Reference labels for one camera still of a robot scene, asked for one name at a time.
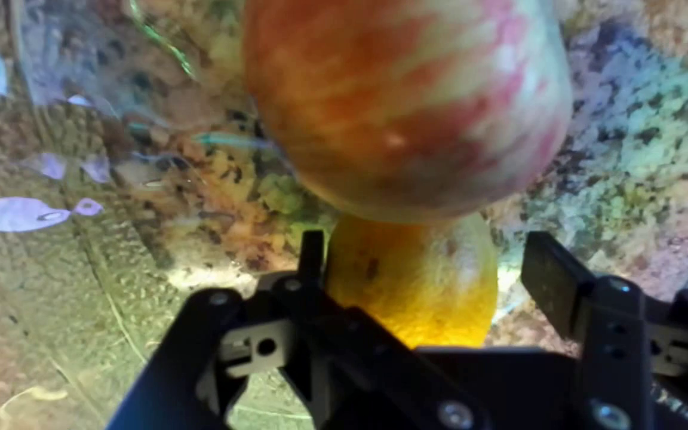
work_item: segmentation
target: yellow vegetable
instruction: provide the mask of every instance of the yellow vegetable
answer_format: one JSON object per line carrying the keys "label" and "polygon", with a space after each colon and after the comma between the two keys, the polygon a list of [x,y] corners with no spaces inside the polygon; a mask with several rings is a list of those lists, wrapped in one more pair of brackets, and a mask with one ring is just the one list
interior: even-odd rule
{"label": "yellow vegetable", "polygon": [[479,347],[497,305],[497,248],[479,215],[429,225],[343,217],[324,289],[405,347]]}

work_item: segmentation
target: colorful patterned surface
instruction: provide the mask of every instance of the colorful patterned surface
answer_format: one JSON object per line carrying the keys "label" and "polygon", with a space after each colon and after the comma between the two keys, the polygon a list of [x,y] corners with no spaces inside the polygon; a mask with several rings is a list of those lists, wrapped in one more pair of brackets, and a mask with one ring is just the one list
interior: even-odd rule
{"label": "colorful patterned surface", "polygon": [[[250,293],[335,223],[242,94],[238,3],[172,6],[0,0],[0,209],[36,215],[0,211],[0,428],[100,428],[183,292]],[[491,345],[571,348],[516,285],[526,229],[656,296],[688,281],[688,3],[558,16],[576,120],[544,182],[484,211],[506,285]],[[244,428],[305,426],[276,375],[249,397]]]}

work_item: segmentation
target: metal fastener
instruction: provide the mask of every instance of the metal fastener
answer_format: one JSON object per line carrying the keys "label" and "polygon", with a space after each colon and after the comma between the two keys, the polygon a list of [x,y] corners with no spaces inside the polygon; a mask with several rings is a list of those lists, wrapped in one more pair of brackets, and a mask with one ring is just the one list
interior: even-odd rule
{"label": "metal fastener", "polygon": [[223,292],[215,292],[215,293],[207,296],[207,303],[224,305],[224,303],[229,303],[229,296],[223,293]]}
{"label": "metal fastener", "polygon": [[471,430],[472,428],[472,414],[461,401],[442,401],[440,405],[440,422],[450,430]]}
{"label": "metal fastener", "polygon": [[298,292],[301,289],[301,281],[295,277],[287,277],[285,285],[281,285],[287,292]]}
{"label": "metal fastener", "polygon": [[631,292],[631,286],[625,285],[625,281],[622,281],[622,279],[612,279],[608,281],[616,292],[622,292],[622,293],[629,293]]}
{"label": "metal fastener", "polygon": [[604,430],[631,430],[631,418],[623,408],[604,401],[593,405],[593,418],[604,428]]}

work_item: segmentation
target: apple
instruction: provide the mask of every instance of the apple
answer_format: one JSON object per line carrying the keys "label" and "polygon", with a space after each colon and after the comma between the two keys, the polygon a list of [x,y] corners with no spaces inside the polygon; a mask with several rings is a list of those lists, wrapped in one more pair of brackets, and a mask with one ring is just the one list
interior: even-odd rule
{"label": "apple", "polygon": [[245,0],[245,87],[301,185],[380,223],[524,191],[564,144],[571,81],[539,0]]}

